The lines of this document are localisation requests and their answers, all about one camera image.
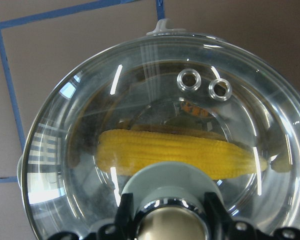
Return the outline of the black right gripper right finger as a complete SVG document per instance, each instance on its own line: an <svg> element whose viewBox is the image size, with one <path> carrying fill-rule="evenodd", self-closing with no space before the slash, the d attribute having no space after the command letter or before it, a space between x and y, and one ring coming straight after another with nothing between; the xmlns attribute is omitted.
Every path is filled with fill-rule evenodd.
<svg viewBox="0 0 300 240"><path fill-rule="evenodd" d="M244 220L234 220L215 192L206 192L203 199L209 240L300 240L300 229L282 227L266 234Z"/></svg>

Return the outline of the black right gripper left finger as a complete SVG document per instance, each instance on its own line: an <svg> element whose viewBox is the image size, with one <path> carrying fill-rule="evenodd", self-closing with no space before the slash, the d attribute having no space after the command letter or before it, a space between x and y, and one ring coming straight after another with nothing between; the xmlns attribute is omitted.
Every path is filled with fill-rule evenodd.
<svg viewBox="0 0 300 240"><path fill-rule="evenodd" d="M133 222L133 209L133 193L124 193L121 196L114 221L100 226L97 231L90 232L83 240L127 240Z"/></svg>

